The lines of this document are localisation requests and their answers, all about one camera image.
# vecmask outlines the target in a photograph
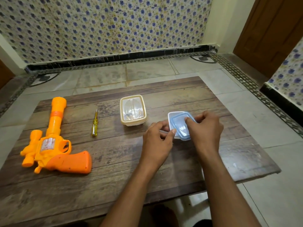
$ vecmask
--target sticker on toy gun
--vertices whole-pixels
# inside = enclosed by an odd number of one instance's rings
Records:
[[[55,138],[48,138],[48,139],[43,140],[40,151],[54,149],[55,140],[56,140]]]

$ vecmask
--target wood plank pattern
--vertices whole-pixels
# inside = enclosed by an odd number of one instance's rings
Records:
[[[126,127],[120,123],[119,99],[143,95],[148,120]],[[197,77],[69,96],[61,135],[72,142],[72,153],[88,150],[93,169],[75,175],[22,168],[20,151],[33,129],[46,131],[50,100],[41,101],[0,170],[0,226],[56,226],[106,214],[138,164],[142,135],[152,122],[167,119],[170,111],[193,115],[212,110],[224,131],[220,155],[236,182],[280,172],[243,126]],[[90,137],[98,108],[98,136]],[[205,191],[201,166],[191,141],[174,140],[173,149],[152,182],[145,204]]]

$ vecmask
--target brown wooden door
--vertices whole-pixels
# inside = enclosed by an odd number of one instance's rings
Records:
[[[256,0],[234,54],[270,78],[303,37],[303,0]]]
[[[10,79],[14,78],[14,74],[6,65],[0,60],[0,89],[9,82]]]

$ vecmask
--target hand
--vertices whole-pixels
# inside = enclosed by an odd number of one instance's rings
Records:
[[[168,126],[168,124],[166,124],[165,121],[154,122],[143,135],[143,146],[139,165],[143,168],[148,168],[152,176],[165,162],[172,149],[172,140],[174,139],[176,129],[172,129],[167,134],[160,132],[160,130],[166,126]]]
[[[220,136],[223,131],[219,117],[213,112],[204,111],[196,116],[195,120],[197,123],[186,118],[185,122],[197,151],[202,154],[208,154],[210,151],[218,153]]]

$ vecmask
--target forearm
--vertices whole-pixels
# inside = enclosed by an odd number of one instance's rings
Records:
[[[261,227],[221,157],[199,155],[203,168],[213,226]]]
[[[100,227],[138,226],[152,173],[139,164]]]

